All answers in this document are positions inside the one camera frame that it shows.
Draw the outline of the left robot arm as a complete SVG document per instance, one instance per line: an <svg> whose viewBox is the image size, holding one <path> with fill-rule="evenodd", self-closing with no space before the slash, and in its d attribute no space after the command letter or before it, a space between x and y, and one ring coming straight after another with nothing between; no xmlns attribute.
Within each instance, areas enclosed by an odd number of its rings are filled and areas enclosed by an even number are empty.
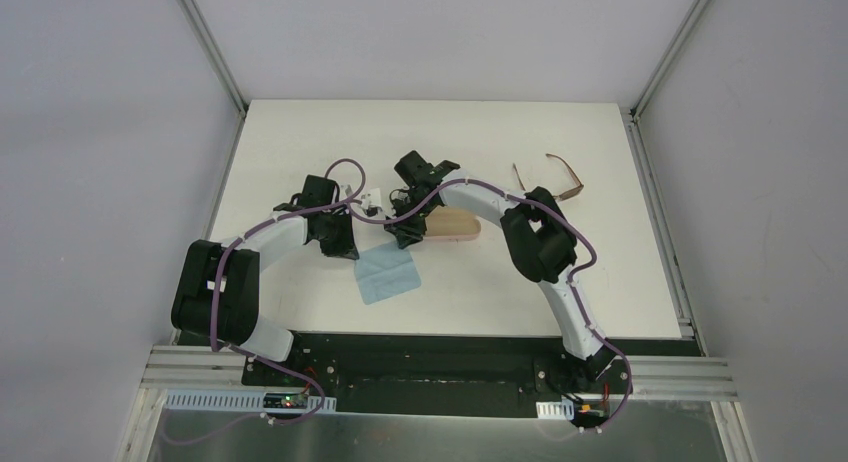
<svg viewBox="0 0 848 462"><path fill-rule="evenodd" d="M260 314L260 276L311 241L326 257L359 258L339 184L316 175L307 176L302 190L257 228L230 240L198 239L189 246L171 309L173 327L218 347L238 346L268 359L266 371L279 385L297 384L305 360L291 350L294 333Z"/></svg>

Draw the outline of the brown frame sunglasses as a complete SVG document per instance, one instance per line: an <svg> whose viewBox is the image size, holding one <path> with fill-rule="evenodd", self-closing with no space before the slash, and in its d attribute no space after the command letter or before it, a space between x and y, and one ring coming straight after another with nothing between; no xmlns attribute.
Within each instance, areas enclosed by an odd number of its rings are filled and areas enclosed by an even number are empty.
<svg viewBox="0 0 848 462"><path fill-rule="evenodd" d="M557 202L580 196L586 187L565 157L550 152L543 155L543 161L534 162L529 167L513 162L510 171L521 191L529 192L537 186L545 187Z"/></svg>

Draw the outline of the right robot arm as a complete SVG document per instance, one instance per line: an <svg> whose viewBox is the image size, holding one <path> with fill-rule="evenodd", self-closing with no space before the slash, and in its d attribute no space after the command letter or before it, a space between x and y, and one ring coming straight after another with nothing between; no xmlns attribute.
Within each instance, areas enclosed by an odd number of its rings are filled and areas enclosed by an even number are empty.
<svg viewBox="0 0 848 462"><path fill-rule="evenodd" d="M438 207L466 210L499 227L516 270L542 290L562 334L569 382L583 392L607 379L616 353L582 300L576 272L582 239L543 187L520 194L470 176L452 161L431 164L416 151L394 166L404 182L391 200L394 218L384 229L399 248L421 242L425 218Z"/></svg>

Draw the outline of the pink glasses case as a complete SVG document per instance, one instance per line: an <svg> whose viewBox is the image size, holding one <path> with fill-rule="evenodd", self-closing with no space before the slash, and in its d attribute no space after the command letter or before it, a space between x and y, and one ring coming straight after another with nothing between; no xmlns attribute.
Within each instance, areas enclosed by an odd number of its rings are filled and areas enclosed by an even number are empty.
<svg viewBox="0 0 848 462"><path fill-rule="evenodd" d="M477 216L465 209L437 207L425 219L425 240L470 241L482 231Z"/></svg>

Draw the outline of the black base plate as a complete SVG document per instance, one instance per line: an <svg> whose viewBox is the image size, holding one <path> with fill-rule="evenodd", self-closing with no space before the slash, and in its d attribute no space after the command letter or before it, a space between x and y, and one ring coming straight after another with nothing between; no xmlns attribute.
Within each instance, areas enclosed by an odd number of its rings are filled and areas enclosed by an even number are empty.
<svg viewBox="0 0 848 462"><path fill-rule="evenodd" d="M557 337L451 337L300 332L278 371L248 362L241 382L293 387L317 381L347 413L534 418L540 402L623 392L623 362L566 353Z"/></svg>

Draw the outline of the blue cleaning cloth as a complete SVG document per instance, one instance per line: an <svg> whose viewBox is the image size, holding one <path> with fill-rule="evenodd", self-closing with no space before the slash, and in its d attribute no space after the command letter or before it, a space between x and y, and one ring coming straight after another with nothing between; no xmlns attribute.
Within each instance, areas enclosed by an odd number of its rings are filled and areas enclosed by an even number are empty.
<svg viewBox="0 0 848 462"><path fill-rule="evenodd" d="M411 253L394 242L362 252L354 264L354 277L365 305L416 290L422 284Z"/></svg>

